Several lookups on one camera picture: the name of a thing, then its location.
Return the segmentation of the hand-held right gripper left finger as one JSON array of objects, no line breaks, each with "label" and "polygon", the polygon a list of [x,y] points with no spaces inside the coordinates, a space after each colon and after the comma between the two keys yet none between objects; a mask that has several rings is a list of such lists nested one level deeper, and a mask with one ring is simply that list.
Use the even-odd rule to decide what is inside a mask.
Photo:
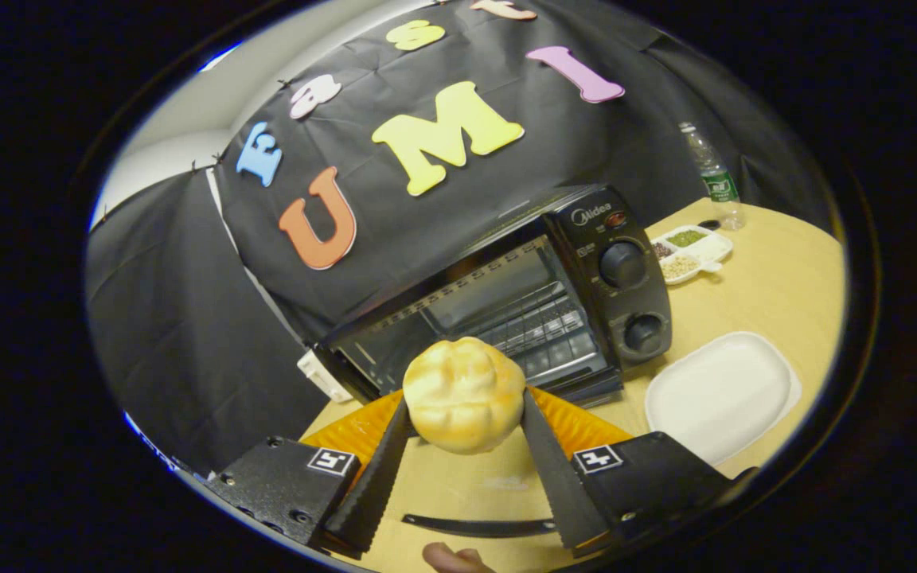
[{"label": "hand-held right gripper left finger", "polygon": [[412,431],[393,392],[303,440],[268,436],[203,485],[296,544],[360,558],[392,496]]}]

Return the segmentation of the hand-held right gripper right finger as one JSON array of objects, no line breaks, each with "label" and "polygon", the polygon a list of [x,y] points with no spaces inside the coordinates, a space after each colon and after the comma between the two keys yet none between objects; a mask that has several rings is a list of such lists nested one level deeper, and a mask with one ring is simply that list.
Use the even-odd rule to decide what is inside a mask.
[{"label": "hand-held right gripper right finger", "polygon": [[734,485],[667,433],[633,438],[542,389],[525,389],[521,430],[561,543],[575,557],[675,536]]}]

